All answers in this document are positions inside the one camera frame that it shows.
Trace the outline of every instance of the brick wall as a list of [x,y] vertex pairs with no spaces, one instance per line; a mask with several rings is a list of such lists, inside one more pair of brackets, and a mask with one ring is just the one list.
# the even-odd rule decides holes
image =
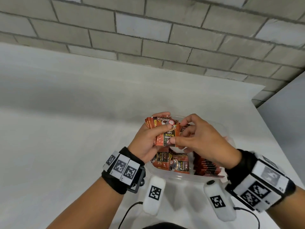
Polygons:
[[0,0],[0,42],[262,84],[305,68],[305,0]]

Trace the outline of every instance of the left hand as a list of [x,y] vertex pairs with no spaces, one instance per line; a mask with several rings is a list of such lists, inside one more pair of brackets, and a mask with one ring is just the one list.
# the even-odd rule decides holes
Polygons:
[[[165,117],[170,116],[170,112],[160,112],[152,115],[152,117]],[[162,146],[154,146],[154,140],[156,136],[161,133],[167,132],[170,130],[172,126],[168,125],[160,125],[158,127],[149,129],[146,124],[144,123],[142,127],[139,129],[135,138],[132,140],[130,145],[128,146],[128,150],[140,158],[144,163],[149,162],[157,151]]]

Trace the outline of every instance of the fingernail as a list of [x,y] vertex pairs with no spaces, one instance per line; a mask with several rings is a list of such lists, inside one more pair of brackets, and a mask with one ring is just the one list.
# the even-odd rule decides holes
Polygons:
[[170,138],[170,143],[174,144],[176,142],[176,139],[174,137]]

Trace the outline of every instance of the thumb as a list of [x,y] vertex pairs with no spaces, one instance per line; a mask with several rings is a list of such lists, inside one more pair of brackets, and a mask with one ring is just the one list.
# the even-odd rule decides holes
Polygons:
[[175,136],[170,139],[170,143],[173,143],[177,146],[181,147],[193,147],[193,137],[182,137],[182,136]]
[[171,130],[171,128],[172,128],[172,126],[170,124],[168,124],[168,125],[159,125],[157,127],[154,127],[152,129],[150,129],[149,130],[149,134],[152,137],[156,137],[156,136],[158,136],[161,133],[164,133],[164,132],[167,132],[167,131]]

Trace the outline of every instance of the right hand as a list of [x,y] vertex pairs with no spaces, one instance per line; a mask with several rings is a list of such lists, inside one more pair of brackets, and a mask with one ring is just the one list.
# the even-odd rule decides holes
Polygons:
[[195,125],[187,127],[180,136],[172,137],[170,142],[180,149],[187,147],[186,153],[195,151],[201,157],[216,164],[231,169],[241,158],[240,151],[235,149],[224,139],[217,130],[196,114],[191,114],[181,121],[181,126],[193,122]]

